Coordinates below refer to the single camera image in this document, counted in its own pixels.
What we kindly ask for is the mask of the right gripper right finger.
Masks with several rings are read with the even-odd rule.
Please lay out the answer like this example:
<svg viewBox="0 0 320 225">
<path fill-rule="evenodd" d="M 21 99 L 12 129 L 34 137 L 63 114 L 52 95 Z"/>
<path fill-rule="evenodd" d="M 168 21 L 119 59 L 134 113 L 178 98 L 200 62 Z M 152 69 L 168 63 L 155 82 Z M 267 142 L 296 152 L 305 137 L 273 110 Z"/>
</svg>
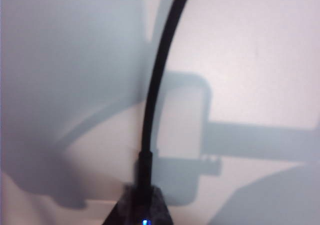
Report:
<svg viewBox="0 0 320 225">
<path fill-rule="evenodd" d="M 152 225 L 173 225 L 173 219 L 165 202 L 161 189 L 153 187 L 151 197 L 151 224 Z"/>
</svg>

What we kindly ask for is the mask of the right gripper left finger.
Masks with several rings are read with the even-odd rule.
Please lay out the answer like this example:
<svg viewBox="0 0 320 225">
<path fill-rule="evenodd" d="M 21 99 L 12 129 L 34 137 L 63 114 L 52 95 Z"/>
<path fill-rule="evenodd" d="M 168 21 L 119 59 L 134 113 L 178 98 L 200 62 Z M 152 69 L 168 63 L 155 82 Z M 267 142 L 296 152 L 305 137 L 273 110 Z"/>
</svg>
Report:
<svg viewBox="0 0 320 225">
<path fill-rule="evenodd" d="M 137 225 L 137 191 L 135 185 L 126 185 L 103 225 Z"/>
</svg>

